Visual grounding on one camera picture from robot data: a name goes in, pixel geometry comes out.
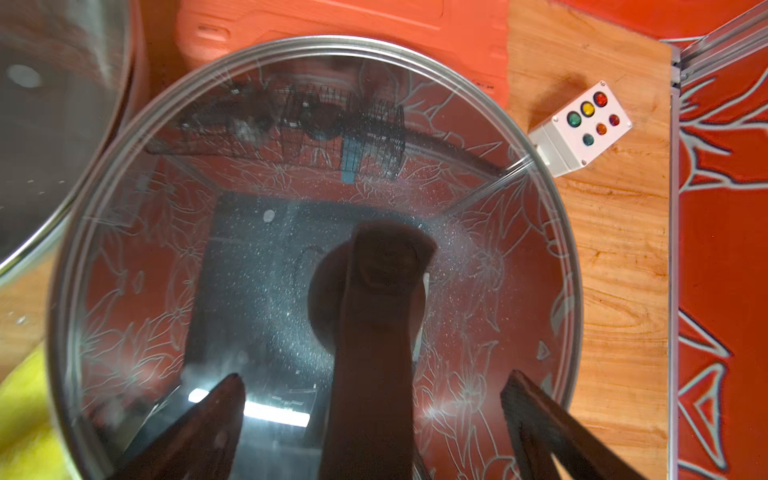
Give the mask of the yellow microfiber cloth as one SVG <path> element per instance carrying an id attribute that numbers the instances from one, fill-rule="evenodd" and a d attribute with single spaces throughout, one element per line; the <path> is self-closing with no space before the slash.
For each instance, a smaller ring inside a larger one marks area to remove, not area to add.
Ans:
<path id="1" fill-rule="evenodd" d="M 69 479 L 68 460 L 50 417 L 44 347 L 36 347 L 1 384 L 1 477 Z"/>

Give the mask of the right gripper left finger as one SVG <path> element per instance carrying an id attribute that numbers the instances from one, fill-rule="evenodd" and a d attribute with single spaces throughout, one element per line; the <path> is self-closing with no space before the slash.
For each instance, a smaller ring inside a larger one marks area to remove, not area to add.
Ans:
<path id="1" fill-rule="evenodd" d="M 111 477 L 227 479 L 241 435 L 245 401 L 242 378 L 236 373 L 226 376 Z"/>

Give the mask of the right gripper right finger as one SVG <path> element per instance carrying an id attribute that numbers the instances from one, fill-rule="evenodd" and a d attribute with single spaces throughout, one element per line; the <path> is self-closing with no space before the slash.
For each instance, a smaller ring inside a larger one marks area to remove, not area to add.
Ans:
<path id="1" fill-rule="evenodd" d="M 500 399 L 523 479 L 558 479 L 557 464 L 574 479 L 643 477 L 523 372 L 510 373 Z"/>

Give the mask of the glass lid with white handle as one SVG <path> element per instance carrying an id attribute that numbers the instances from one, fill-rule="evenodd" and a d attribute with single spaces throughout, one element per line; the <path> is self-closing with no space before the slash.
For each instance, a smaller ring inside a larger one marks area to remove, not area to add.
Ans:
<path id="1" fill-rule="evenodd" d="M 91 164 L 134 111 L 135 1 L 1 4 L 1 281 L 62 234 Z"/>

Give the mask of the glass lid with black handle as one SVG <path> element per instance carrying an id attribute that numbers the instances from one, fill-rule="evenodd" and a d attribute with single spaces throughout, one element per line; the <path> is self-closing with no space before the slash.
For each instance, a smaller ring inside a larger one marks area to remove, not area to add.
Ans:
<path id="1" fill-rule="evenodd" d="M 271 41 L 188 74 L 93 167 L 49 297 L 50 395 L 74 477 L 109 477 L 236 373 L 232 477 L 313 478 L 333 349 L 309 320 L 310 283 L 372 221 L 438 247 L 412 357 L 418 475 L 517 478 L 508 375 L 563 407 L 578 375 L 564 205 L 478 87 L 349 36 Z"/>

